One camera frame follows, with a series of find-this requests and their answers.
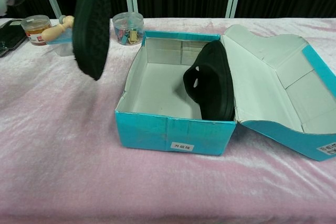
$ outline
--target table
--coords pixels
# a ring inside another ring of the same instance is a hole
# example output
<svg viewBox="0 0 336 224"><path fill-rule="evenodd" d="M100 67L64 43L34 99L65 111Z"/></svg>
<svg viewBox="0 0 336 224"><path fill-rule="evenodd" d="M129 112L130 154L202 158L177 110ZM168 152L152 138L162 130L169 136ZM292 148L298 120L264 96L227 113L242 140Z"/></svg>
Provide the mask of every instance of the table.
<svg viewBox="0 0 336 224"><path fill-rule="evenodd" d="M233 24L300 35L336 73L335 18L145 19L197 33ZM112 36L97 82L49 46L0 59L0 223L336 223L336 158L242 126L219 157L122 147L114 109L139 48Z"/></svg>

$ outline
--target open cardboard box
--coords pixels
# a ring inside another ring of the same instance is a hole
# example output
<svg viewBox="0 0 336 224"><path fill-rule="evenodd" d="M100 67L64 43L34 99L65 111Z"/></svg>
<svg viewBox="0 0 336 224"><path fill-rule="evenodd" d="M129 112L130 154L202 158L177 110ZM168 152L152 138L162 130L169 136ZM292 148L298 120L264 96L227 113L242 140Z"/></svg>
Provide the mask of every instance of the open cardboard box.
<svg viewBox="0 0 336 224"><path fill-rule="evenodd" d="M205 121L184 72L221 40L234 84L235 119ZM147 31L116 108L126 147L220 155L237 123L322 161L336 156L336 76L306 40L259 37L240 25L223 36Z"/></svg>

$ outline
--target clear plastic container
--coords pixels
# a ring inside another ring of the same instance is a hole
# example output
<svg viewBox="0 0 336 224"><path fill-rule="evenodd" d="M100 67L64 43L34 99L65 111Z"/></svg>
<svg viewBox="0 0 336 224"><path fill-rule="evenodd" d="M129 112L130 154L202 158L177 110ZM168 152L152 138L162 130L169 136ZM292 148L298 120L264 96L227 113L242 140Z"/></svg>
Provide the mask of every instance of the clear plastic container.
<svg viewBox="0 0 336 224"><path fill-rule="evenodd" d="M21 21L21 26L32 44L38 46L46 44L41 34L45 29L51 27L48 16L34 15L27 17Z"/></svg>
<svg viewBox="0 0 336 224"><path fill-rule="evenodd" d="M72 47L72 29L68 28L57 39L47 42L60 56L74 55Z"/></svg>
<svg viewBox="0 0 336 224"><path fill-rule="evenodd" d="M112 19L117 41L122 45L135 45L142 41L143 16L140 13L119 13Z"/></svg>

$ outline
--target plastic jar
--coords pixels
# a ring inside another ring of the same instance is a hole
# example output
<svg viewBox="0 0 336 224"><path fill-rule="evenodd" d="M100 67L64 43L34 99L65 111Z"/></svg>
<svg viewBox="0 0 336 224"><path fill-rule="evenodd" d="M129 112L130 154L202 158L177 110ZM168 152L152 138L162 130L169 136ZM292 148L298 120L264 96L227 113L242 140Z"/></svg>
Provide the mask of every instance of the plastic jar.
<svg viewBox="0 0 336 224"><path fill-rule="evenodd" d="M51 27L48 16L34 15L27 17L21 21L21 26L32 44L38 46L46 44L46 42L41 37L41 33L45 29Z"/></svg>
<svg viewBox="0 0 336 224"><path fill-rule="evenodd" d="M112 19L117 41L122 45L135 45L142 41L143 16L140 13L119 13Z"/></svg>

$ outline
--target pink velvet tablecloth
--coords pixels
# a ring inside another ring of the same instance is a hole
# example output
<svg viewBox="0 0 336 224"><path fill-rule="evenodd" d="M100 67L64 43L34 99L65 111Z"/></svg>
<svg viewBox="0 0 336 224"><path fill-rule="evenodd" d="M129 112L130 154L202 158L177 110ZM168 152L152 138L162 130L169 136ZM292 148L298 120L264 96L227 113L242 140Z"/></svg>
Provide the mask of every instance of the pink velvet tablecloth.
<svg viewBox="0 0 336 224"><path fill-rule="evenodd" d="M300 35L336 73L336 19L145 20L197 33L233 24ZM336 158L242 126L219 157L122 147L114 109L139 48L112 38L97 82L49 46L26 41L0 59L0 223L336 223Z"/></svg>

